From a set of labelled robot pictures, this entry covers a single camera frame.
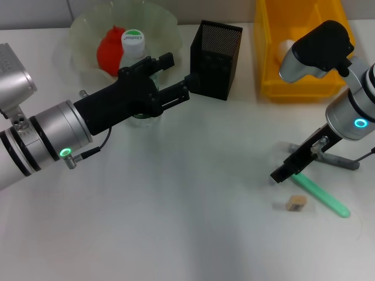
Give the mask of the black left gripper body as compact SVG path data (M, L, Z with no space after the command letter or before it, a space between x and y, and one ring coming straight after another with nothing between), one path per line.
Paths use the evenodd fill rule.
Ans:
M91 135L134 116L163 113L159 92L149 76L129 67L120 70L113 84L74 103Z

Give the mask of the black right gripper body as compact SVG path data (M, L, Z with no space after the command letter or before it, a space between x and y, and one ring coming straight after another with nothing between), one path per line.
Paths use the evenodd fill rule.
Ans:
M328 124L324 125L284 161L283 168L285 169L286 176L298 174L317 158L317 154L313 153L311 149L313 145L323 137L327 139L327 143L321 149L322 152L327 151L342 140L340 136L334 133Z

